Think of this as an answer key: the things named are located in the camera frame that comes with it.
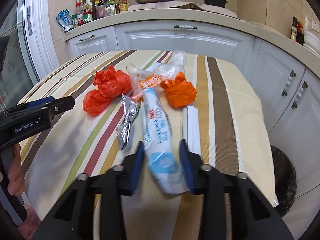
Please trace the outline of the person's left hand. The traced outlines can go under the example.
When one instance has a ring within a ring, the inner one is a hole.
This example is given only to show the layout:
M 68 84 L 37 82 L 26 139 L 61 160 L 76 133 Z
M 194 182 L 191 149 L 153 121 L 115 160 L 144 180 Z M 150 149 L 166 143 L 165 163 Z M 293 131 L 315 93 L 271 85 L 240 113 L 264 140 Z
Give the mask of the person's left hand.
M 8 192 L 12 196 L 20 196 L 25 189 L 25 179 L 21 167 L 21 147 L 19 144 L 12 146 L 13 160 L 10 163 L 8 169 Z M 34 208 L 26 204 L 27 218 L 26 220 L 17 228 L 19 233 L 24 237 L 24 239 L 31 239 L 37 227 L 39 226 L 41 220 L 36 214 Z

